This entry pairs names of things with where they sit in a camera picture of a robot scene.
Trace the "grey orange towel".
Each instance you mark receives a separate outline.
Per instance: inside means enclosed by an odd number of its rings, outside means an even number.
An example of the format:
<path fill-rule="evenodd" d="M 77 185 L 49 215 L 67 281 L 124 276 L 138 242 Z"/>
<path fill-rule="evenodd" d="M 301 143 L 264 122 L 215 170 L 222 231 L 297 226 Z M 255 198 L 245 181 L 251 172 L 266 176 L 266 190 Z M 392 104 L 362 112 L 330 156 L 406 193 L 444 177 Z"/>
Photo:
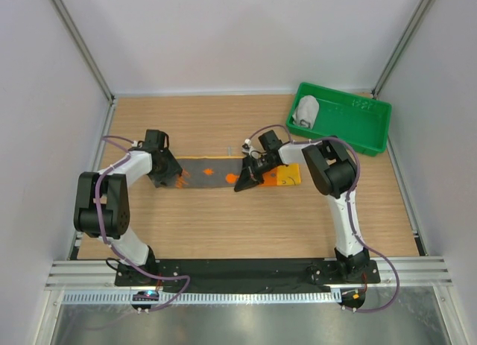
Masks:
<path fill-rule="evenodd" d="M 213 189 L 233 187 L 239 179 L 242 158 L 239 156 L 180 157 L 183 169 L 169 184 L 174 189 Z M 260 187 L 299 186 L 302 183 L 298 164 L 282 165 L 264 175 Z"/>

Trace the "grey panda towel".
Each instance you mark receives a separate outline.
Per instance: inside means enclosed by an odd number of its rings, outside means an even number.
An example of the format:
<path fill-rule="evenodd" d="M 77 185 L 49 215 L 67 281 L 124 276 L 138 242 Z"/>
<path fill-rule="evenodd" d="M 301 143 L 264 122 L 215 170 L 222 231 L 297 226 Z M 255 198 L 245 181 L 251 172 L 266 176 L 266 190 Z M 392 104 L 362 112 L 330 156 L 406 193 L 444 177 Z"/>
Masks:
<path fill-rule="evenodd" d="M 293 124 L 306 129 L 312 129 L 319 110 L 320 104 L 314 96 L 303 96 L 292 114 Z"/>

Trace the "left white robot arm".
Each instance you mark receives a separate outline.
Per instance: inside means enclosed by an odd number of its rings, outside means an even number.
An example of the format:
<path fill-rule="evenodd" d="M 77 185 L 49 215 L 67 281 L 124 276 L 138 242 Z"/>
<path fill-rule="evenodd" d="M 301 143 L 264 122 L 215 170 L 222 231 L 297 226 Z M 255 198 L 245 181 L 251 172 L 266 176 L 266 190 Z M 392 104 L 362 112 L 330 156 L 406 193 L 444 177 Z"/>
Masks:
<path fill-rule="evenodd" d="M 169 186 L 183 169 L 170 150 L 169 135 L 161 130 L 147 130 L 138 142 L 123 138 L 130 143 L 128 149 L 117 139 L 103 137 L 124 151 L 119 161 L 79 176 L 73 224 L 108 246 L 139 284 L 150 285 L 161 277 L 153 250 L 130 227 L 128 188 L 144 176 L 157 188 Z"/>

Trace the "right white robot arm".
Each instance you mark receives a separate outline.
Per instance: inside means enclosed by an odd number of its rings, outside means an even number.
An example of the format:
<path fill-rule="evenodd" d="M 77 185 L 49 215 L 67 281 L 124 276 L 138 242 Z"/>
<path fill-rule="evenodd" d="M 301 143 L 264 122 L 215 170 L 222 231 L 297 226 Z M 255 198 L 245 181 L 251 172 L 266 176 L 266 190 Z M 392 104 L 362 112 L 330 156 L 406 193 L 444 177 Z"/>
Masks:
<path fill-rule="evenodd" d="M 265 174 L 279 166 L 306 165 L 332 214 L 338 278 L 344 282 L 365 281 L 370 255 L 361 239 L 356 215 L 356 186 L 361 169 L 351 146 L 336 136 L 282 142 L 272 130 L 263 133 L 259 142 L 262 151 L 253 148 L 249 140 L 244 142 L 244 158 L 234 191 L 262 185 Z"/>

